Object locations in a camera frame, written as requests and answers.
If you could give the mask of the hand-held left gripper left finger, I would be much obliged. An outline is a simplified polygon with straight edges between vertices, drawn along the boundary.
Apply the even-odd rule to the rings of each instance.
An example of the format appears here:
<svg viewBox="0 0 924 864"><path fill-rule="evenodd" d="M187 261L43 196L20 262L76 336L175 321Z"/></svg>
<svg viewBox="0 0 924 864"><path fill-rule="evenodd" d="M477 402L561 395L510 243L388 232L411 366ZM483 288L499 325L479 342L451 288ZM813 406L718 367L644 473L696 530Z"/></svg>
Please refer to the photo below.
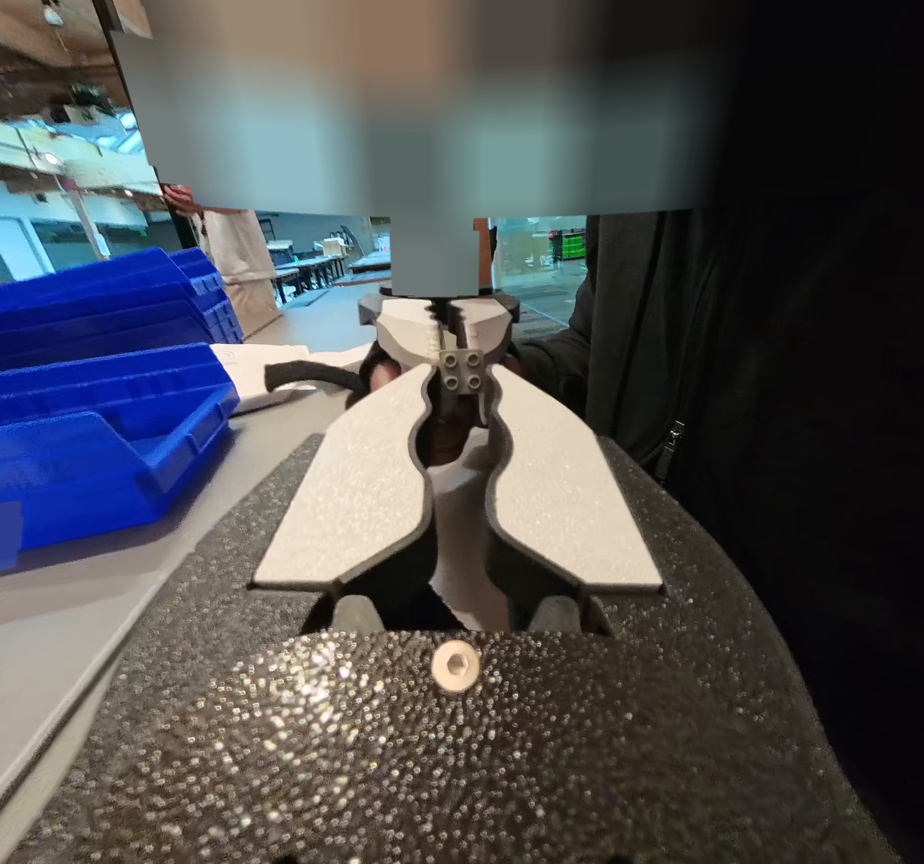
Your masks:
<svg viewBox="0 0 924 864"><path fill-rule="evenodd" d="M434 373L428 363L411 368L331 425L255 570L256 587L346 585L428 530L433 487L416 441Z"/></svg>

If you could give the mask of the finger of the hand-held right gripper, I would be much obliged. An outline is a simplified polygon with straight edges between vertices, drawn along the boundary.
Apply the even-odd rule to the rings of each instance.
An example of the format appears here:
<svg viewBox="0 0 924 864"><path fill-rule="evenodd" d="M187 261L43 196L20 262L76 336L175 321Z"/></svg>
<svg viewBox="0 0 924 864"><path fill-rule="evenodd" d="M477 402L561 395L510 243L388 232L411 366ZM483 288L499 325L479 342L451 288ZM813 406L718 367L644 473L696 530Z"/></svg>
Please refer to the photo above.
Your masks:
<svg viewBox="0 0 924 864"><path fill-rule="evenodd" d="M380 348L401 368L439 368L452 335L429 300L382 300L375 319Z"/></svg>
<svg viewBox="0 0 924 864"><path fill-rule="evenodd" d="M451 301L456 348L478 352L483 362L502 362L511 342L513 319L498 300Z"/></svg>

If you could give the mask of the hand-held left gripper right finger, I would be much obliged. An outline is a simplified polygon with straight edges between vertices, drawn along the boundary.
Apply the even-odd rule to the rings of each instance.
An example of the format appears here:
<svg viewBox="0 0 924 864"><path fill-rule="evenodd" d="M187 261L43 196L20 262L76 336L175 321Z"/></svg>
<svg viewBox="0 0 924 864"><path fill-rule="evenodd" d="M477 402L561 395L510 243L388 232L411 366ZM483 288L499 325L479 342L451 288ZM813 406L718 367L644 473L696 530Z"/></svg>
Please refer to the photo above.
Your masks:
<svg viewBox="0 0 924 864"><path fill-rule="evenodd" d="M586 593L658 591L662 575L594 431L501 364L491 381L492 529Z"/></svg>

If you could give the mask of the small dark grey brick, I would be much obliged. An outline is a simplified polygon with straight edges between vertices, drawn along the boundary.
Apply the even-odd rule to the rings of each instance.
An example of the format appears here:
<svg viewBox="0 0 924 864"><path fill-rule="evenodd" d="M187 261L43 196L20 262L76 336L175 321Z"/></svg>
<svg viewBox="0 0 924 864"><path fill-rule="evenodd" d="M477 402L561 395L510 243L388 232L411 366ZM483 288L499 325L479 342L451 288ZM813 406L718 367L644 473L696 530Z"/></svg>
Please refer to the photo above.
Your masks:
<svg viewBox="0 0 924 864"><path fill-rule="evenodd" d="M442 389L453 396L477 395L483 388L485 363L478 349L446 349L440 352Z"/></svg>

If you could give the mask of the person's right hand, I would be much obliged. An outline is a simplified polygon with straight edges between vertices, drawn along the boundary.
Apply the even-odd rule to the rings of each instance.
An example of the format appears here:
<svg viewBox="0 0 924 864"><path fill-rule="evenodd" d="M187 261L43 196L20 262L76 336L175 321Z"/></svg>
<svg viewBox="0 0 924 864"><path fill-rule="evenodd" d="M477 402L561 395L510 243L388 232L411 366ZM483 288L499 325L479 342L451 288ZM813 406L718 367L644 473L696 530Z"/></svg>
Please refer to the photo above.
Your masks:
<svg viewBox="0 0 924 864"><path fill-rule="evenodd" d="M401 374L400 364L385 355L369 372L370 391L383 388ZM460 396L454 408L432 415L418 441L422 464L427 468L439 467L458 459L478 417L478 402L472 396Z"/></svg>

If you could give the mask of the person's dark jacket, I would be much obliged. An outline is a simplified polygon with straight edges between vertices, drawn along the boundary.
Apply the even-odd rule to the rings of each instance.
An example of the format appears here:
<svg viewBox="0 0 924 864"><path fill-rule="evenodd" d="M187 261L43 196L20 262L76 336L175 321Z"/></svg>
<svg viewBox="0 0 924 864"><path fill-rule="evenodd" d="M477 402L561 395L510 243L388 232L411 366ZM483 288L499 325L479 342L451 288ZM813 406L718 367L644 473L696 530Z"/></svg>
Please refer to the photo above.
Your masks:
<svg viewBox="0 0 924 864"><path fill-rule="evenodd" d="M589 216L586 417L740 568L922 862L922 214L883 193Z"/></svg>

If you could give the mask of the blue plastic bin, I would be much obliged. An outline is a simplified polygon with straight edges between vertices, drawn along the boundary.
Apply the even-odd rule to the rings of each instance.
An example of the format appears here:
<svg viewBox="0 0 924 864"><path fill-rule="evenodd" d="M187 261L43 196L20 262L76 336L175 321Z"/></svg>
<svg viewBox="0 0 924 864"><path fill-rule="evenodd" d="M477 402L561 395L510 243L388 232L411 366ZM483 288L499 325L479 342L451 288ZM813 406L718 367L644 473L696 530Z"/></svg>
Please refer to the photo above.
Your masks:
<svg viewBox="0 0 924 864"><path fill-rule="evenodd" d="M22 550L161 518L237 404L202 343L3 372L2 569Z"/></svg>

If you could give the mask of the stack of blue plastic bins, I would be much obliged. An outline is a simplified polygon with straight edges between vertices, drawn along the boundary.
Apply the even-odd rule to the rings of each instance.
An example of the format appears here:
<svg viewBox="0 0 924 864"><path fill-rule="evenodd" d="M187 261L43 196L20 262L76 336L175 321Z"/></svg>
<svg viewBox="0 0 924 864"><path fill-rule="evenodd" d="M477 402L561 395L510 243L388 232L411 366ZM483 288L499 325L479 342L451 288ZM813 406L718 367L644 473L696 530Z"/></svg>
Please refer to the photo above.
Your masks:
<svg viewBox="0 0 924 864"><path fill-rule="evenodd" d="M198 248L160 248L1 288L1 369L242 343L224 281Z"/></svg>

